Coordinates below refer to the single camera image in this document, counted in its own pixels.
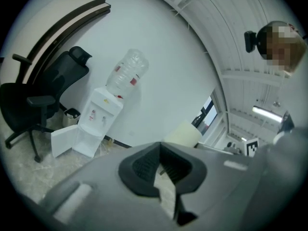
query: ceiling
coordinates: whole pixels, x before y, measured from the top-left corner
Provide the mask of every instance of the ceiling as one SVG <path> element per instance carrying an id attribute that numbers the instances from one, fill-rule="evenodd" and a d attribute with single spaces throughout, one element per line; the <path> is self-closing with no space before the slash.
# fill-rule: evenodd
<path id="1" fill-rule="evenodd" d="M 219 105 L 227 114 L 228 133 L 272 142 L 279 124 L 253 113 L 252 107 L 257 105 L 282 116 L 286 110 L 273 103 L 279 101 L 288 77 L 262 60 L 257 51 L 245 51 L 244 32 L 257 32 L 273 20 L 300 28 L 283 0 L 164 1 L 194 29 L 215 65 L 225 100 Z"/>

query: window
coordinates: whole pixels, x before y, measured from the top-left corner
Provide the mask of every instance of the window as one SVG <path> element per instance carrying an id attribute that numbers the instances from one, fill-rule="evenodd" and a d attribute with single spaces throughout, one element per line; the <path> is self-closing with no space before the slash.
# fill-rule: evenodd
<path id="1" fill-rule="evenodd" d="M 192 124 L 204 135 L 216 115 L 216 108 L 211 97 L 209 97 Z"/>

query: fluorescent light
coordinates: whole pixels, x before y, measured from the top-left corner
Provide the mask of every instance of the fluorescent light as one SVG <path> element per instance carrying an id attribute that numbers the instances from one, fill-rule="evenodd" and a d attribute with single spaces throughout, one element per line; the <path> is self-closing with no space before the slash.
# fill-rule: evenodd
<path id="1" fill-rule="evenodd" d="M 275 113 L 273 113 L 271 111 L 259 108 L 257 106 L 254 106 L 252 108 L 252 111 L 256 112 L 256 113 L 258 113 L 260 115 L 266 116 L 266 117 L 268 117 L 268 118 L 270 118 L 272 120 L 278 121 L 279 123 L 281 123 L 281 121 L 282 121 L 282 116 L 276 115 Z"/>

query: hair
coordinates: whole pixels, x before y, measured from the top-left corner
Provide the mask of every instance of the hair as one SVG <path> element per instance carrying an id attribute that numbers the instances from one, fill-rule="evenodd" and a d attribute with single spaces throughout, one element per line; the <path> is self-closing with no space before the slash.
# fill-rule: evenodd
<path id="1" fill-rule="evenodd" d="M 281 70 L 292 74 L 306 51 L 306 44 L 291 25 L 272 21 L 257 34 L 257 48 L 266 60 L 273 60 Z"/>

